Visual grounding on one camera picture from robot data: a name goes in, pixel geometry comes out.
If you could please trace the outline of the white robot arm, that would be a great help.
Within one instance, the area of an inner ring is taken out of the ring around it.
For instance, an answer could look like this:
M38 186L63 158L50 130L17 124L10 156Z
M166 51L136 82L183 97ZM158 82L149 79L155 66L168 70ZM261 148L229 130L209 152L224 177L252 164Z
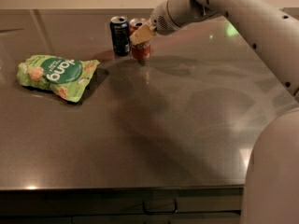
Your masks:
M263 80L251 77L254 89L272 82L288 100L299 95L299 21L263 0L165 0L134 31L134 45L156 35L225 18L266 70ZM299 224L299 108L264 126L248 157L239 224Z

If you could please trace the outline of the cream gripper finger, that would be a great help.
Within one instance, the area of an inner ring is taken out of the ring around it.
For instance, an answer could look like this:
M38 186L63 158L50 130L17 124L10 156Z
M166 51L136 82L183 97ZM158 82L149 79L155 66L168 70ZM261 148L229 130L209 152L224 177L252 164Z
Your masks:
M155 37L156 27L151 23L142 24L137 30L130 35L131 43L136 46L141 43L150 41Z

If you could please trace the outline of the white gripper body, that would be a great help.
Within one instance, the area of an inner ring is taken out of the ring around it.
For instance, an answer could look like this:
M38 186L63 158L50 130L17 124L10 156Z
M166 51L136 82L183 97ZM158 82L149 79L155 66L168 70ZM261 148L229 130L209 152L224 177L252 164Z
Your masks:
M169 1L162 2L152 11L149 20L159 35L171 35L179 30L177 12Z

